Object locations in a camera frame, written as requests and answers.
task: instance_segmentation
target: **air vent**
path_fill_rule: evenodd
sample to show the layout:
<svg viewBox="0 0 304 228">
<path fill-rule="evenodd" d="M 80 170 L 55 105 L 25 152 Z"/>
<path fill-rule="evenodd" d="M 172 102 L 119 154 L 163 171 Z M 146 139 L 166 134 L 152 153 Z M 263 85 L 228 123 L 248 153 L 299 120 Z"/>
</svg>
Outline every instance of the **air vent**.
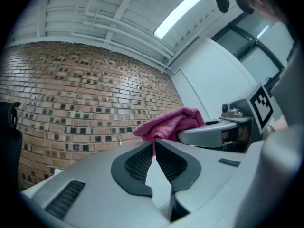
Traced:
<svg viewBox="0 0 304 228">
<path fill-rule="evenodd" d="M 85 185 L 76 180 L 71 181 L 46 207 L 46 211 L 58 219 L 63 219 Z"/>
<path fill-rule="evenodd" d="M 225 164 L 225 165 L 231 165 L 231 166 L 234 166 L 234 167 L 238 167 L 241 162 L 227 160 L 227 159 L 220 159 L 219 163 L 222 163 L 222 164 Z"/>
</svg>

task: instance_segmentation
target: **dark brick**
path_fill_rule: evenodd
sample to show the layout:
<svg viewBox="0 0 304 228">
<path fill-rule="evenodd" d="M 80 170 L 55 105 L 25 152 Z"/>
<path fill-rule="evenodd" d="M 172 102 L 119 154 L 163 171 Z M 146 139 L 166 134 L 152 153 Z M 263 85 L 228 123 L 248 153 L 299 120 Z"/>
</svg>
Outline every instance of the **dark brick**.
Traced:
<svg viewBox="0 0 304 228">
<path fill-rule="evenodd" d="M 86 128 L 80 128 L 80 134 L 86 134 Z"/>
<path fill-rule="evenodd" d="M 89 145 L 88 144 L 82 145 L 82 149 L 83 151 L 89 151 Z"/>
<path fill-rule="evenodd" d="M 78 151 L 79 150 L 79 144 L 73 144 L 73 150 Z"/>
<path fill-rule="evenodd" d="M 75 134 L 76 132 L 77 132 L 77 128 L 71 127 L 71 133 L 72 133 L 72 134 Z"/>
</svg>

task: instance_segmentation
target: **pink towel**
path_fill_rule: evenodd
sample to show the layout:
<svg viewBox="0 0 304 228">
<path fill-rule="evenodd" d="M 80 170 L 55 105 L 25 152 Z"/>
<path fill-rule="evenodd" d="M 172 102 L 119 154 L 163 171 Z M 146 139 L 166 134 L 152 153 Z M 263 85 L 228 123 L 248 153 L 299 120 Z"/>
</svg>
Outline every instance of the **pink towel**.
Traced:
<svg viewBox="0 0 304 228">
<path fill-rule="evenodd" d="M 168 139 L 178 142 L 178 131 L 203 126 L 205 122 L 198 109 L 181 107 L 142 123 L 133 130 L 133 134 L 144 141 Z"/>
</svg>

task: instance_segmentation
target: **ceiling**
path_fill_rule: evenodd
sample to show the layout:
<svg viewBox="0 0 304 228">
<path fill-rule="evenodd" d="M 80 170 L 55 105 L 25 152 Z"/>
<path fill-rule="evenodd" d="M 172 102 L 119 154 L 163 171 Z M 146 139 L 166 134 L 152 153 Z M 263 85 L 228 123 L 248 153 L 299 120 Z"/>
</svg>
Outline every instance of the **ceiling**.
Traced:
<svg viewBox="0 0 304 228">
<path fill-rule="evenodd" d="M 33 41 L 80 42 L 126 54 L 164 72 L 222 16 L 214 0 L 202 0 L 158 39 L 154 31 L 182 1 L 33 0 L 18 19 L 7 46 Z"/>
</svg>

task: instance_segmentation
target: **fluorescent light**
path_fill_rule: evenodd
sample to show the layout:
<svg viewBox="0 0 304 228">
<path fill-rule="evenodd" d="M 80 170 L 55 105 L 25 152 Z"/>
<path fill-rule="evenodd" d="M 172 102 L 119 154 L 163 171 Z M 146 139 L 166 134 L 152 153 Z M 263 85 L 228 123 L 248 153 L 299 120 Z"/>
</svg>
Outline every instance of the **fluorescent light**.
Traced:
<svg viewBox="0 0 304 228">
<path fill-rule="evenodd" d="M 259 39 L 259 38 L 266 32 L 266 30 L 268 30 L 268 28 L 269 28 L 269 25 L 267 25 L 267 26 L 261 31 L 261 33 L 258 34 L 257 39 Z"/>
<path fill-rule="evenodd" d="M 154 35 L 159 39 L 162 39 L 172 26 L 199 1 L 201 0 L 184 0 L 181 2 L 181 4 L 168 15 L 163 23 L 161 23 L 154 32 Z"/>
</svg>

